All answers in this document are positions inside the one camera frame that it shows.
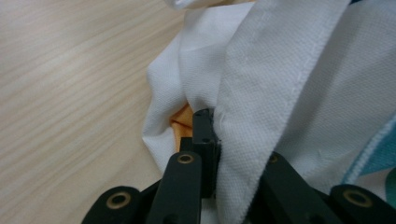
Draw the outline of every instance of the table surface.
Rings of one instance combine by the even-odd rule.
[[[0,0],[0,223],[80,223],[161,176],[146,70],[181,29],[163,0]]]

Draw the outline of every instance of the screw hole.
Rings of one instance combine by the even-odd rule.
[[[277,162],[277,155],[271,155],[270,156],[270,160],[269,160],[269,162],[271,162],[271,163],[275,163],[275,162]]]
[[[131,201],[131,195],[126,191],[114,193],[108,197],[106,205],[110,209],[120,209]]]
[[[183,154],[177,157],[177,161],[183,164],[191,163],[194,161],[194,157],[189,154]]]
[[[368,208],[373,206],[372,200],[367,195],[360,192],[359,190],[347,189],[344,191],[343,195],[347,201],[359,207]]]

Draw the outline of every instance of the white cloth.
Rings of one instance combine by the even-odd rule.
[[[165,3],[174,9],[198,8],[216,4],[223,0],[164,0]]]
[[[266,0],[198,9],[149,66],[143,139],[164,170],[169,118],[215,108],[219,221],[241,223],[273,150],[307,182],[339,184],[396,108],[396,3]],[[202,223],[216,223],[204,203]]]

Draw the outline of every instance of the light blue fabric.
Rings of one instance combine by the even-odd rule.
[[[396,167],[396,114],[370,140],[344,176],[343,183],[353,184],[360,175]]]

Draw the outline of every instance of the white towel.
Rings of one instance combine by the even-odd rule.
[[[328,192],[396,109],[396,2],[266,0],[191,10],[149,66],[143,139],[164,170],[169,118],[215,108],[219,222],[241,223],[273,150]],[[204,202],[202,223],[217,223]]]

